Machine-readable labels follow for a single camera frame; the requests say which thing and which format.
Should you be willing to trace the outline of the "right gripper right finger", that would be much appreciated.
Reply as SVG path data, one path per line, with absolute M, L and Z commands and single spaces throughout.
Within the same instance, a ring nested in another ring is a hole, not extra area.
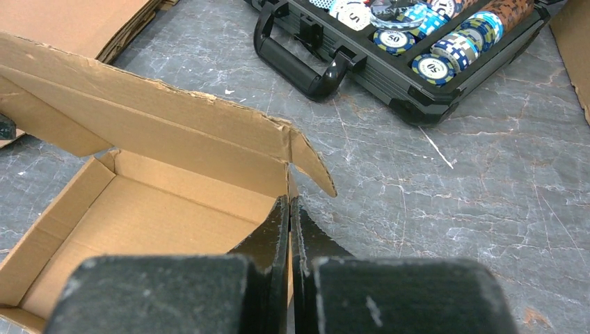
M 355 257 L 291 203 L 297 333 L 516 333 L 499 282 L 466 258 Z

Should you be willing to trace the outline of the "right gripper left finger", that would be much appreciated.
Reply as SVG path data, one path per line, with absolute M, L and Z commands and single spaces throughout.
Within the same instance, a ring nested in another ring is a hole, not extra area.
M 103 255 L 68 278 L 46 333 L 285 333 L 289 198 L 223 255 Z

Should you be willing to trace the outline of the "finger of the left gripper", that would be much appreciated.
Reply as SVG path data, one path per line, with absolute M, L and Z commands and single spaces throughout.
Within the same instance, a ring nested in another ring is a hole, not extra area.
M 2 141 L 12 141 L 17 138 L 16 124 L 5 115 L 0 115 L 0 137 Z

